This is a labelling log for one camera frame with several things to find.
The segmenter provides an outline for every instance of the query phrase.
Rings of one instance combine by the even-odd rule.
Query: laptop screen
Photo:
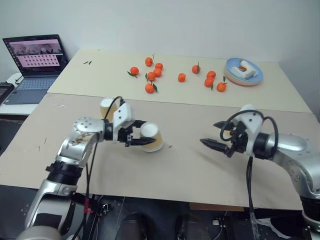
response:
[[[3,38],[24,76],[58,75],[68,64],[59,35]]]

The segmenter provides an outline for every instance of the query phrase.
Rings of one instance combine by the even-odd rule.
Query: white object on plate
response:
[[[239,78],[248,79],[250,77],[255,77],[258,74],[258,71],[251,66],[246,60],[240,62],[242,67],[246,68],[246,71],[241,71],[239,68],[233,66],[231,72]]]

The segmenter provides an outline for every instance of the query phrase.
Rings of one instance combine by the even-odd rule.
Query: robotic arm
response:
[[[72,133],[63,141],[55,162],[46,168],[49,175],[43,180],[30,206],[25,228],[47,226],[57,229],[62,235],[67,233],[75,208],[72,196],[77,190],[78,180],[93,145],[103,141],[125,143],[126,147],[153,143],[155,140],[150,137],[131,136],[133,127],[140,128],[143,123],[145,121],[134,120],[131,108],[125,102],[113,113],[113,122],[90,117],[76,120]],[[48,233],[39,227],[33,231]]]
[[[308,139],[298,135],[279,133],[275,144],[276,133],[260,132],[265,119],[257,112],[252,105],[246,105],[233,119],[214,124],[221,129],[221,139],[230,141],[231,147],[209,138],[200,141],[229,158],[234,152],[246,152],[249,156],[269,159],[284,168],[300,195],[305,222],[312,234],[320,235],[320,152]],[[225,130],[230,131],[230,138],[225,138]]]

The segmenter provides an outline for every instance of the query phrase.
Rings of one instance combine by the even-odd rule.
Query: white cord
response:
[[[219,232],[219,234],[218,234],[213,240],[217,240],[218,237],[220,237],[221,233],[222,233],[222,226],[220,227],[220,232]]]
[[[99,224],[96,222],[96,238],[95,240],[98,240],[98,232],[99,232]]]
[[[123,206],[124,206],[125,199],[126,199],[126,197],[124,196],[124,197],[123,197],[123,200],[122,200],[122,205],[121,205],[121,208],[120,208],[120,212],[119,212],[118,218],[117,218],[117,220],[116,220],[115,236],[114,236],[114,238],[116,238],[116,236],[117,236],[117,231],[119,230],[119,229],[118,229],[118,223],[119,223],[120,214],[121,214],[121,212],[122,212],[122,208],[123,208]]]
[[[104,197],[105,195],[101,195],[101,197],[99,197],[99,199],[98,199],[98,203],[100,202],[100,200]]]
[[[22,121],[22,120],[8,120],[8,119],[2,119],[2,118],[0,118],[0,121],[14,123],[14,124],[23,124],[24,123],[24,121]]]

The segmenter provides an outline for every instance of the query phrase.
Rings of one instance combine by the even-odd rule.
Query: laptop keyboard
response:
[[[25,78],[16,88],[17,90],[48,90],[56,80],[53,78]]]

